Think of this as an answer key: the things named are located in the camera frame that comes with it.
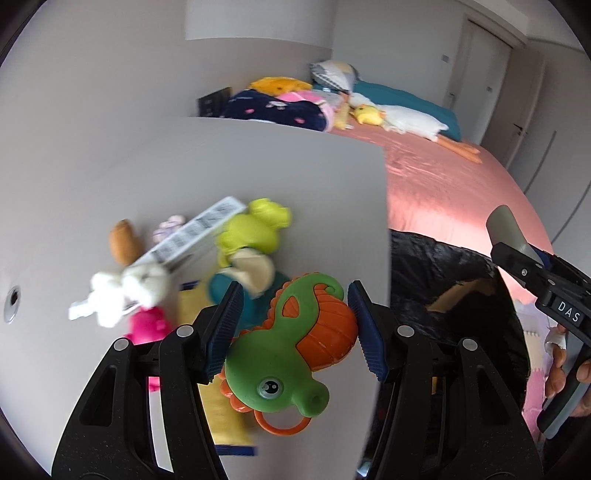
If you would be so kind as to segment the person's right hand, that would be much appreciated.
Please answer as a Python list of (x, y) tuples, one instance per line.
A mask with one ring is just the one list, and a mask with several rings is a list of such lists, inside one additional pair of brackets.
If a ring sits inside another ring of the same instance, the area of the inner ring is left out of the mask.
[[(564, 326), (557, 324), (550, 328), (546, 337), (545, 348), (552, 357), (552, 363), (545, 382), (545, 396), (553, 398), (560, 393), (566, 384), (566, 374), (563, 366), (567, 359), (566, 345), (567, 330)], [(587, 417), (590, 415), (590, 391), (587, 391), (581, 399), (572, 417)]]

